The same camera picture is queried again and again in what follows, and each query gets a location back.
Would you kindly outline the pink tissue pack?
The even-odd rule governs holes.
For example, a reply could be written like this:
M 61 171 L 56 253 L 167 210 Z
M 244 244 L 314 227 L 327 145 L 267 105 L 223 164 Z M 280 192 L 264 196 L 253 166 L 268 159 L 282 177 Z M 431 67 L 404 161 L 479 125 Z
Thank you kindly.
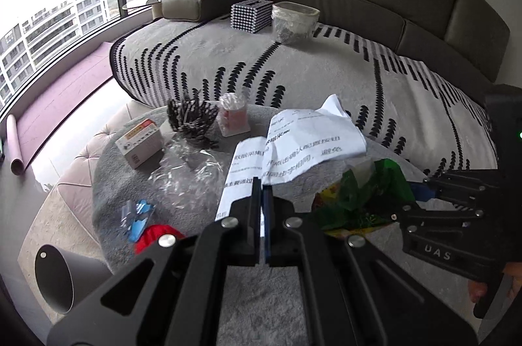
M 249 132 L 248 107 L 244 96 L 233 92 L 223 94 L 220 97 L 217 121 L 223 137 Z

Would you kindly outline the black spiky pinecone object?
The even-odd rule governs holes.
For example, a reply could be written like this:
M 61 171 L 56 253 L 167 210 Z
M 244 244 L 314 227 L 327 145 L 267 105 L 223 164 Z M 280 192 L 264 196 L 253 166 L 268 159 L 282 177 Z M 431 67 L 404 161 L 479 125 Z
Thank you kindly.
M 217 119 L 219 108 L 199 99 L 199 91 L 191 96 L 184 89 L 179 100 L 170 99 L 167 104 L 167 119 L 173 132 L 200 149 L 216 149 L 217 141 L 208 137 L 208 131 Z

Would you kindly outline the grey fluffy table cover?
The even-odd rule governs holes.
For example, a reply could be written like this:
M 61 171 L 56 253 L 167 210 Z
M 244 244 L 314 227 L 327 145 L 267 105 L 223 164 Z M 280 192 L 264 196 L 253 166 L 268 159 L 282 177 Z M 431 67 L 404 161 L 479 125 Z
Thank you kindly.
M 166 153 L 155 154 L 137 169 L 125 162 L 116 141 L 137 122 L 131 120 L 125 124 L 106 144 L 93 176 L 92 223 L 112 271 L 121 269 L 134 255 L 130 241 L 117 226 L 120 208 L 128 200 L 151 201 L 156 207 L 152 223 L 169 225 L 184 235 L 195 235 L 212 222 L 219 205 L 215 188 L 210 190 L 210 197 L 198 200 L 195 205 L 175 205 L 174 194 L 167 191 L 164 179 L 153 174 L 155 170 L 169 174 L 167 164 L 181 161 L 185 150 L 179 144 Z M 275 186 L 274 192 L 293 201 L 297 210 L 308 211 L 317 192 L 339 181 L 342 173 L 352 166 L 365 165 L 367 161 L 366 158 L 330 160 L 294 181 Z M 398 226 L 381 228 L 369 238 L 458 317 L 465 316 L 463 277 L 403 253 Z M 220 345 L 306 345 L 307 342 L 295 269 L 255 266 L 228 271 L 218 335 Z

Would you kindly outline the red cloth ball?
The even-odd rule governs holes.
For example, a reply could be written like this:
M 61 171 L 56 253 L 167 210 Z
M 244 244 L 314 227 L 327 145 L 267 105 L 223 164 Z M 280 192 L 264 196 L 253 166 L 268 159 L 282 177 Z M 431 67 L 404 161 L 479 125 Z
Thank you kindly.
M 154 224 L 148 226 L 134 244 L 134 254 L 138 255 L 154 244 L 162 235 L 173 235 L 177 240 L 185 238 L 182 232 L 169 225 Z

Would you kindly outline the grey cylinder bin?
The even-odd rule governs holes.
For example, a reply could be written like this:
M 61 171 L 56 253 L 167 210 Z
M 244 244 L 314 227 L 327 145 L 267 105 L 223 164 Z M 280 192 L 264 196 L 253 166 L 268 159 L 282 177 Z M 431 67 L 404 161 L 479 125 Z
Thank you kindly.
M 35 256 L 35 280 L 41 296 L 63 315 L 111 276 L 112 272 L 101 260 L 51 244 L 42 245 Z

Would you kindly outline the white medicine box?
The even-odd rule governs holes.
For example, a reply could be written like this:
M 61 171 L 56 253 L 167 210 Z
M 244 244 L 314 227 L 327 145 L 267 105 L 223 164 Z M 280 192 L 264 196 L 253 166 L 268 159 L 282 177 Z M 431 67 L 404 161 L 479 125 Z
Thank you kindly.
M 115 144 L 128 165 L 137 169 L 163 148 L 164 140 L 158 125 L 152 119 L 145 119 L 122 135 Z

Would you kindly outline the clear crumpled plastic bag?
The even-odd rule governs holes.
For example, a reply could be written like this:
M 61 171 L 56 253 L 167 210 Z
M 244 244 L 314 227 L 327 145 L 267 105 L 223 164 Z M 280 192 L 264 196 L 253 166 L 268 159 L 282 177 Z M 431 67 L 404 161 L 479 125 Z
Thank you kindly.
M 166 142 L 159 167 L 151 172 L 149 182 L 169 209 L 212 219 L 220 203 L 229 158 L 228 153 L 197 147 L 174 135 Z

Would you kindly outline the black white dotted box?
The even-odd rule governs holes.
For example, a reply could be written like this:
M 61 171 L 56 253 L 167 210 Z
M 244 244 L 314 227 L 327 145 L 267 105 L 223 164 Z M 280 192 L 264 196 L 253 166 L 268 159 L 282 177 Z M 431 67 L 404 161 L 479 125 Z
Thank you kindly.
M 244 0 L 231 7 L 231 27 L 257 33 L 272 24 L 272 1 Z

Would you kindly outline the green snack wrapper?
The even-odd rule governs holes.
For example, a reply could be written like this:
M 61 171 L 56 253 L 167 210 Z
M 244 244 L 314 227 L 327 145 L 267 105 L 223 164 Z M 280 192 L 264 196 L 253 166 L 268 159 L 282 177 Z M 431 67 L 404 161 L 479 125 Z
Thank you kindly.
M 410 184 L 394 160 L 372 161 L 366 181 L 358 181 L 359 174 L 364 169 L 348 169 L 340 181 L 315 195 L 310 218 L 321 230 L 383 227 L 404 206 L 416 205 Z

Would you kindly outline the white printed paper sheets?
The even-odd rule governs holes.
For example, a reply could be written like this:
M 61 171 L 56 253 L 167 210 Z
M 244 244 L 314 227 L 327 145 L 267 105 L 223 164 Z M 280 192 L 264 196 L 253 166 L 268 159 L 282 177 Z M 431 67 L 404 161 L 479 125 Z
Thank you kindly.
M 250 195 L 255 178 L 264 185 L 287 183 L 324 161 L 364 156 L 366 148 L 334 94 L 317 110 L 283 110 L 270 120 L 266 137 L 237 144 L 215 219 L 226 218 L 232 202 Z

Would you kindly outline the round white side table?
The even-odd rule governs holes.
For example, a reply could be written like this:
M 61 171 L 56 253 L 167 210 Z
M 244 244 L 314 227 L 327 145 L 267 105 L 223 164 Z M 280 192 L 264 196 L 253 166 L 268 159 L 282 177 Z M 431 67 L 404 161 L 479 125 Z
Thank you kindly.
M 164 0 L 129 0 L 126 4 L 121 6 L 122 10 L 133 10 L 138 8 L 161 8 L 161 2 Z

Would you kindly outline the blue foil wrapper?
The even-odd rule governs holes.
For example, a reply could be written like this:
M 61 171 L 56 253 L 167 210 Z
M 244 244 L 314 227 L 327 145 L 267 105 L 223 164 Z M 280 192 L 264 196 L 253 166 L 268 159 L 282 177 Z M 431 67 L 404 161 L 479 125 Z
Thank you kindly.
M 155 205 L 147 200 L 128 200 L 120 209 L 120 227 L 131 243 L 137 243 L 149 225 Z

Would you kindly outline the pink tufted ottoman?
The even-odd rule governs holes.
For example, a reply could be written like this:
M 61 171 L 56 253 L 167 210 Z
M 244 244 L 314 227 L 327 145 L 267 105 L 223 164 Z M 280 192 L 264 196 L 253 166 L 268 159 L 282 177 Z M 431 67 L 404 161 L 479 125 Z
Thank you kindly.
M 119 227 L 119 208 L 128 199 L 163 201 L 162 193 L 149 179 L 159 167 L 162 152 L 132 169 L 116 145 L 124 133 L 147 118 L 161 125 L 166 121 L 166 108 L 152 110 L 134 101 L 124 105 L 121 112 L 95 133 L 57 185 L 68 212 L 105 254 L 118 249 L 130 252 Z

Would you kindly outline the rolled purple yoga mat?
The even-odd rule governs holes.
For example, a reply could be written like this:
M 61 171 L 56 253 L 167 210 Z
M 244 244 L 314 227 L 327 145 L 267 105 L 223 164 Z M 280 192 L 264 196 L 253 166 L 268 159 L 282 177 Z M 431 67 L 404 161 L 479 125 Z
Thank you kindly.
M 9 114 L 6 120 L 6 138 L 11 157 L 11 172 L 17 176 L 23 175 L 25 172 L 25 163 L 20 149 L 17 120 L 13 114 Z

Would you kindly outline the white black patterned rug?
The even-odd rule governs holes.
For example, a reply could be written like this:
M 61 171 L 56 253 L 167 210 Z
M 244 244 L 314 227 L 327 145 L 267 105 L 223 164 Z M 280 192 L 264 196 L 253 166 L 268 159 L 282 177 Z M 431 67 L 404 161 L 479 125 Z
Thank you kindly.
M 118 84 L 150 107 L 184 94 L 216 100 L 234 92 L 251 105 L 312 109 L 336 95 L 365 136 L 427 175 L 497 165 L 476 94 L 421 61 L 330 25 L 290 46 L 270 29 L 234 29 L 228 16 L 160 19 L 115 42 L 110 62 Z

